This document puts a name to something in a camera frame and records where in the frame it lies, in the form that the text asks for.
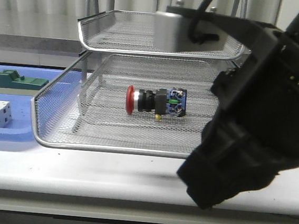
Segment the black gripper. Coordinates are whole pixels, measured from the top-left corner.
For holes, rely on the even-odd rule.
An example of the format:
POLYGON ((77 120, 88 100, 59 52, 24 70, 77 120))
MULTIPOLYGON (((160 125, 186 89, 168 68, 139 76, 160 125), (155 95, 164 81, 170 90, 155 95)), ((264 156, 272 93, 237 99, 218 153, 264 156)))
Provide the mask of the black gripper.
POLYGON ((299 17, 285 31, 210 12, 200 18, 252 52, 215 79, 218 109, 177 171, 189 196, 207 209, 299 167, 299 17))

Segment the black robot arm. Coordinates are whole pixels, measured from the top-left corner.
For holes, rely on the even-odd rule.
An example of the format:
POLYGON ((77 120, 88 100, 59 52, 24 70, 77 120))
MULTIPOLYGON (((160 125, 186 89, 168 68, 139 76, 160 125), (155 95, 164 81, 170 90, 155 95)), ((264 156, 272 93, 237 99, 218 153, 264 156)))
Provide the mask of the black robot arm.
POLYGON ((177 171, 200 209, 243 191, 267 187, 276 175, 299 167, 299 13, 286 30, 270 23, 168 6, 190 19, 193 43, 208 21, 244 44, 250 55, 241 67, 222 71, 211 87, 219 105, 201 133, 201 143, 177 171))

